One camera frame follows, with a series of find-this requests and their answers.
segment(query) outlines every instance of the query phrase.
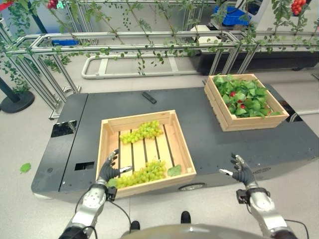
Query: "black stand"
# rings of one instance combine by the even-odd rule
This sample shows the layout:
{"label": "black stand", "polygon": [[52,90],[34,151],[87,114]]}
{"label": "black stand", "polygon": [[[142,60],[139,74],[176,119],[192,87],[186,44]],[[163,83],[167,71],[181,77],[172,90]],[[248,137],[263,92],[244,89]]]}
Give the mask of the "black stand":
{"label": "black stand", "polygon": [[19,95],[15,94],[0,77],[0,89],[6,94],[1,102],[0,109],[6,113],[16,113],[29,107],[34,101],[34,94],[25,91]]}

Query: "remote control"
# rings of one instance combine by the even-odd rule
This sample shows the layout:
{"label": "remote control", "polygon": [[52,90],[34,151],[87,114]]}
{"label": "remote control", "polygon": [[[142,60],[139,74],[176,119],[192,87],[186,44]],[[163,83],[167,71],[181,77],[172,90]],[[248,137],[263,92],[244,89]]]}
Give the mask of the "remote control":
{"label": "remote control", "polygon": [[143,92],[142,96],[144,96],[146,99],[148,99],[152,104],[155,104],[157,100],[155,100],[149,93]]}

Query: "rectangular slot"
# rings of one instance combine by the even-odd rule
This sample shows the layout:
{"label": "rectangular slot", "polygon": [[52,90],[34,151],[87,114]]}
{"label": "rectangular slot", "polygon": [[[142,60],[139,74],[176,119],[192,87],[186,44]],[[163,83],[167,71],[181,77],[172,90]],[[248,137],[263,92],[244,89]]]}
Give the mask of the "rectangular slot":
{"label": "rectangular slot", "polygon": [[77,123],[76,120],[71,120],[71,121],[62,122],[62,123],[56,123],[53,126],[51,138],[75,133],[76,123]]}
{"label": "rectangular slot", "polygon": [[94,168],[94,162],[77,163],[75,164],[74,171],[92,169]]}

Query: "red grape cluster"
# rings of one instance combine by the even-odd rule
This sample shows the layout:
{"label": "red grape cluster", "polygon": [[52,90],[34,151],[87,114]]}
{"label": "red grape cluster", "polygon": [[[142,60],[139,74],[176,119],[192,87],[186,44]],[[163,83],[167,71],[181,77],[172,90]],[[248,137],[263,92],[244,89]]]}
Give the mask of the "red grape cluster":
{"label": "red grape cluster", "polygon": [[291,4],[291,11],[295,16],[298,16],[305,4],[306,0],[294,0],[293,4]]}
{"label": "red grape cluster", "polygon": [[48,2],[48,5],[47,5],[48,9],[51,9],[51,8],[56,9],[56,6],[58,5],[58,2],[59,2],[59,0],[50,0]]}

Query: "robotic arm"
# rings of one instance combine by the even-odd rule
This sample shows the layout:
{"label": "robotic arm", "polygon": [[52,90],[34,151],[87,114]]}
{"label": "robotic arm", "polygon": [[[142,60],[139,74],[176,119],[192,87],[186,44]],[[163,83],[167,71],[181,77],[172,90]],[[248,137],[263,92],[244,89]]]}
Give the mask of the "robotic arm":
{"label": "robotic arm", "polygon": [[240,204],[248,204],[251,214],[258,221],[265,237],[275,239],[297,239],[292,230],[287,226],[284,218],[275,210],[275,204],[270,198],[270,193],[260,188],[248,164],[239,155],[232,154],[236,172],[220,169],[223,174],[232,176],[244,183],[246,190],[237,191]]}
{"label": "robotic arm", "polygon": [[107,187],[107,182],[121,173],[130,171],[131,166],[121,169],[112,168],[117,158],[118,149],[114,150],[103,164],[98,180],[92,184],[83,196],[83,203],[68,223],[59,239],[87,239],[90,237],[97,222],[97,217],[103,210],[106,201],[114,201],[117,189]]}

